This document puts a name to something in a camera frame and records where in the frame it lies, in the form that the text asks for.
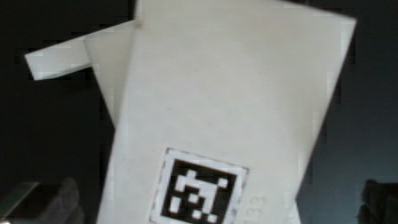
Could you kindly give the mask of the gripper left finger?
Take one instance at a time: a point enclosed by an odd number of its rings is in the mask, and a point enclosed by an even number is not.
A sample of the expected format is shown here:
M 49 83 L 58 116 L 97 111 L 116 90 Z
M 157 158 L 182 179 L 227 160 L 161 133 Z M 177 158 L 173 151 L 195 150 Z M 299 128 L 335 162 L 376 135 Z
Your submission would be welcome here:
M 0 200 L 0 224 L 86 224 L 79 185 L 24 182 Z

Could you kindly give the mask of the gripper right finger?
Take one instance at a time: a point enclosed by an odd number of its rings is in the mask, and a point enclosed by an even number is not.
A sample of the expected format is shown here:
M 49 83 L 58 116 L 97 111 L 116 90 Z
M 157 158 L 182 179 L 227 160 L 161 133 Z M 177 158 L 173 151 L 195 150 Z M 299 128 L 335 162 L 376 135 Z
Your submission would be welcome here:
M 362 199 L 358 224 L 398 224 L 398 183 L 369 180 Z

